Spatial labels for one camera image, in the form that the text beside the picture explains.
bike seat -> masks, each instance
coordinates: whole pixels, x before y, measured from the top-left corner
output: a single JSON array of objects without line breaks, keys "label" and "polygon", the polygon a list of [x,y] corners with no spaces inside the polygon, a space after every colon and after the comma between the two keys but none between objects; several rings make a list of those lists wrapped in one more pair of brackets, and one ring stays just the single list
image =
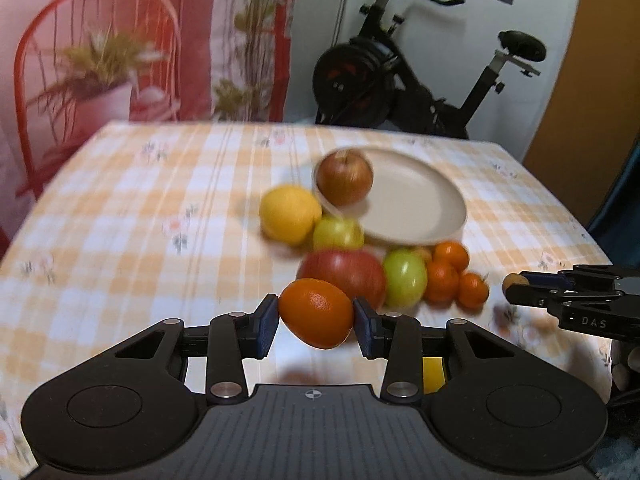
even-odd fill
[{"label": "bike seat", "polygon": [[538,38],[519,30],[504,30],[498,34],[500,45],[509,54],[528,61],[543,61],[546,57],[546,47]]}]

green apple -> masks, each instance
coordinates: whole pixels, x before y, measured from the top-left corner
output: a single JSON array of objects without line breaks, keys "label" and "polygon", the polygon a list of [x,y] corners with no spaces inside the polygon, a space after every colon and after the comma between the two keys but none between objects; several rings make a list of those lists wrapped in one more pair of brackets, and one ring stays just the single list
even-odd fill
[{"label": "green apple", "polygon": [[427,287],[424,260],[413,251],[391,251],[382,263],[386,275],[386,305],[409,308],[417,304]]},{"label": "green apple", "polygon": [[364,232],[353,218],[323,216],[314,229],[314,250],[356,250],[364,245]]}]

potted plant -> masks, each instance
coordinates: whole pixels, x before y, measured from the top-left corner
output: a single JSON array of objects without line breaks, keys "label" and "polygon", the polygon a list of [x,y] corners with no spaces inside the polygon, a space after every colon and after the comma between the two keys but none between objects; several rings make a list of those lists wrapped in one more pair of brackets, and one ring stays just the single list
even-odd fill
[{"label": "potted plant", "polygon": [[85,44],[57,52],[64,77],[34,100],[56,120],[76,105],[74,136],[87,138],[111,120],[128,120],[138,75],[164,54],[126,32],[89,32]]}]

metal screw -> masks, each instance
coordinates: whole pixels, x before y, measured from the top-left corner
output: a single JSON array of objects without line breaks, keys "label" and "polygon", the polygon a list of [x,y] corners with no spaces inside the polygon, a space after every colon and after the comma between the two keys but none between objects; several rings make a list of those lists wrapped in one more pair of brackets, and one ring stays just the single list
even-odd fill
[{"label": "metal screw", "polygon": [[394,397],[405,399],[407,397],[413,397],[418,393],[418,386],[413,383],[408,383],[407,381],[398,381],[387,386],[386,392]]},{"label": "metal screw", "polygon": [[221,397],[222,399],[229,399],[231,397],[235,397],[242,393],[242,386],[238,383],[231,383],[229,381],[222,381],[221,383],[216,383],[210,388],[210,392],[216,397]]}]

floral pattern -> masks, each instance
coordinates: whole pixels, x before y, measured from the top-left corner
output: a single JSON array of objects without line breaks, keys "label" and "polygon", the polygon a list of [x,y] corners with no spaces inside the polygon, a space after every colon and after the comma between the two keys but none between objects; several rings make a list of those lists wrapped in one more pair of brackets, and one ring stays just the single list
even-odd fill
[{"label": "floral pattern", "polygon": [[[519,348],[535,353],[540,345],[549,346],[547,340],[558,329],[558,320],[542,311],[532,313],[530,309],[504,303],[494,306],[488,329]],[[549,347],[548,357],[553,359],[557,351]]]},{"label": "floral pattern", "polygon": [[146,142],[136,155],[136,161],[141,164],[154,164],[167,160],[169,145],[166,142]]},{"label": "floral pattern", "polygon": [[188,246],[188,230],[191,225],[191,219],[197,213],[198,207],[190,204],[182,216],[176,215],[168,218],[162,224],[162,232],[164,236],[171,240],[172,245],[178,255]]},{"label": "floral pattern", "polygon": [[558,260],[555,256],[544,251],[540,256],[540,262],[538,268],[543,272],[556,272],[564,268],[564,263]]},{"label": "floral pattern", "polygon": [[589,235],[587,234],[586,229],[575,218],[569,218],[569,224],[571,224],[571,227],[574,229],[574,231],[580,233],[580,238],[582,238],[583,240],[589,239]]},{"label": "floral pattern", "polygon": [[18,417],[0,397],[0,480],[17,480],[36,465],[24,439]]},{"label": "floral pattern", "polygon": [[501,164],[497,164],[496,162],[492,162],[491,167],[494,168],[495,172],[504,178],[510,178],[511,180],[515,180],[518,177],[518,173],[515,171],[510,171],[508,168],[505,168]]},{"label": "floral pattern", "polygon": [[288,134],[283,128],[274,127],[269,132],[269,135],[261,137],[258,140],[258,146],[261,148],[270,148],[271,146],[283,146],[289,141],[289,144],[293,142],[293,136]]},{"label": "floral pattern", "polygon": [[23,276],[43,276],[49,285],[56,282],[52,254],[38,254],[33,259],[21,263],[20,270]]},{"label": "floral pattern", "polygon": [[435,146],[435,142],[428,137],[405,137],[403,139],[403,142],[405,144],[408,144],[409,146],[415,146],[416,144],[418,144],[419,146],[422,146],[424,148],[432,148],[433,146]]}]

